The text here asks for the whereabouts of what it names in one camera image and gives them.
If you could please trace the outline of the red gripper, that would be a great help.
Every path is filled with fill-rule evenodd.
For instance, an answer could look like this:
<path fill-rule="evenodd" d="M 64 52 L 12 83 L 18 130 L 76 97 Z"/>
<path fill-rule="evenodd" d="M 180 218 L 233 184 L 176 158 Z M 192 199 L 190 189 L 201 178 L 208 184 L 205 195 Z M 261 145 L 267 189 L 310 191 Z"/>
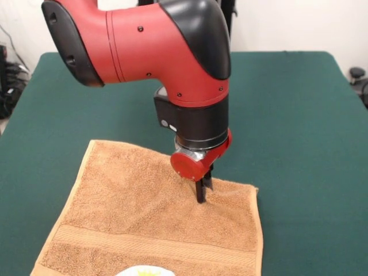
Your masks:
<path fill-rule="evenodd" d="M 218 147 L 206 150 L 192 150 L 182 147 L 175 139 L 175 152 L 170 163 L 182 178 L 195 182 L 197 202 L 205 202 L 206 187 L 213 190 L 212 171 L 214 162 L 222 157 L 232 142 L 232 132 L 228 129 L 228 137 Z"/>

